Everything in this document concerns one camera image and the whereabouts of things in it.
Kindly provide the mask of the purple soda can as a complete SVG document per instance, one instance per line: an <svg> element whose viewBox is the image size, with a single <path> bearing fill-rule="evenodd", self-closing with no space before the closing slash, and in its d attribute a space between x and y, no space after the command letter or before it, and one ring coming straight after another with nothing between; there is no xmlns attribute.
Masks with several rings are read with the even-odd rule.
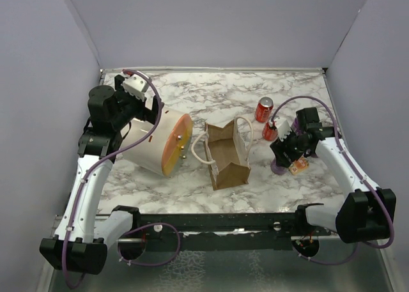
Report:
<svg viewBox="0 0 409 292"><path fill-rule="evenodd" d="M276 175L283 175L288 172L287 167L282 167L277 164L276 158L272 160L270 164L271 171Z"/></svg>
<svg viewBox="0 0 409 292"><path fill-rule="evenodd" d="M296 133L297 135L300 135L300 134L302 134L302 131L301 131L301 129L299 128L299 124L298 124L298 119L297 118L295 118L294 120L293 120L293 123L292 123L292 125L291 125L291 129L294 131L294 133Z"/></svg>

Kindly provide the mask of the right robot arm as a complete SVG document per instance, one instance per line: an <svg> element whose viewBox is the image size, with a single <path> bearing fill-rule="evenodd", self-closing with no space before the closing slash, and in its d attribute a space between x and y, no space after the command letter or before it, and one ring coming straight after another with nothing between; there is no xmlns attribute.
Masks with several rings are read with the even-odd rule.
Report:
<svg viewBox="0 0 409 292"><path fill-rule="evenodd" d="M293 127L282 118L271 118L269 123L277 132L270 145L275 155L274 172L290 168L302 157L316 155L343 191L344 202L337 208L323 203L298 206L293 220L298 234L308 235L322 227L337 233L344 243L392 237L396 195L389 188L380 188L362 170L335 127L322 124L317 108L297 111Z"/></svg>

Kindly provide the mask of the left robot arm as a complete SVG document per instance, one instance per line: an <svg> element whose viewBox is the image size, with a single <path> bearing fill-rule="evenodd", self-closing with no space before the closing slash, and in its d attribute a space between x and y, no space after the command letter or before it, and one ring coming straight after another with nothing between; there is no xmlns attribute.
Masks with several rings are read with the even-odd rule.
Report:
<svg viewBox="0 0 409 292"><path fill-rule="evenodd" d="M56 270L97 275L109 248L123 235L141 230L137 208L118 206L108 219L96 224L102 189L119 153L145 141L158 127L163 103L151 79L140 71L124 70L113 87L99 85L89 91L89 118L78 143L77 173L62 219L40 253ZM133 119L153 126L129 147L121 131Z"/></svg>

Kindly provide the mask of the red cola can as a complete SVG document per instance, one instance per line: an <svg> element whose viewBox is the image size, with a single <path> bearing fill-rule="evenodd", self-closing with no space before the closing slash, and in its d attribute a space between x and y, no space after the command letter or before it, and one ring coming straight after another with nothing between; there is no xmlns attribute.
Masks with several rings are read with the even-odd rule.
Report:
<svg viewBox="0 0 409 292"><path fill-rule="evenodd" d="M274 108L273 100L267 96L262 97L256 106L256 111L254 114L256 121L260 123L265 123L268 120L273 108Z"/></svg>
<svg viewBox="0 0 409 292"><path fill-rule="evenodd" d="M266 123L262 131L262 138L266 141L275 141L278 135L275 121L270 118Z"/></svg>

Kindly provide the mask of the black mounting rail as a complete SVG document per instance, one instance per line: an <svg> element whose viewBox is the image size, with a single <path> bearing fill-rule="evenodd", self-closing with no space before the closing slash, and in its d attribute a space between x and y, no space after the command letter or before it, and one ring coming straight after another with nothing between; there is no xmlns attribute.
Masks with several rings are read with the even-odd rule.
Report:
<svg viewBox="0 0 409 292"><path fill-rule="evenodd" d="M291 250L292 239L313 240L328 236L322 227L299 229L294 213L182 213L143 214L136 207L117 206L133 216L130 233L140 238L148 252L173 252L180 238L180 250Z"/></svg>

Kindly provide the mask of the white round box colourful lid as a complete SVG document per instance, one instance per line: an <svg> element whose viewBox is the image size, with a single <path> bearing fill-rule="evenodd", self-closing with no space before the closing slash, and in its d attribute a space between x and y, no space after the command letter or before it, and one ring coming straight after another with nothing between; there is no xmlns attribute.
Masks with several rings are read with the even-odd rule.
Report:
<svg viewBox="0 0 409 292"><path fill-rule="evenodd" d="M141 144L123 152L123 158L163 177L170 177L186 158L192 129L189 114L164 107L155 131Z"/></svg>

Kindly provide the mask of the orange spiral notebook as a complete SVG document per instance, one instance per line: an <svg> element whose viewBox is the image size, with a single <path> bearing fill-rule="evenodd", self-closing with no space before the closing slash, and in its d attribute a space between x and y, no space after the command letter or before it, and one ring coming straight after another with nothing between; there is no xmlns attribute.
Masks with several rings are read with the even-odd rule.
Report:
<svg viewBox="0 0 409 292"><path fill-rule="evenodd" d="M289 171L291 174L296 175L301 173L302 171L306 170L309 168L309 162L308 160L304 157L301 156L298 160L294 161L290 166L289 166Z"/></svg>

